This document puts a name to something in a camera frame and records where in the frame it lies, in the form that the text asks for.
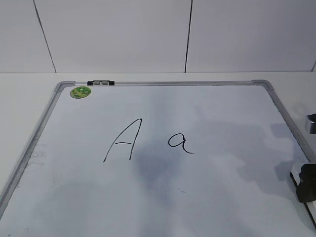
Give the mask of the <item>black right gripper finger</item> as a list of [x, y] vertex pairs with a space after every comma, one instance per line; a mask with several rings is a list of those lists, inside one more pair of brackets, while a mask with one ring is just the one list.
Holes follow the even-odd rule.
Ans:
[[301, 167], [300, 182], [296, 188], [298, 200], [302, 203], [316, 200], [316, 164], [307, 163]]

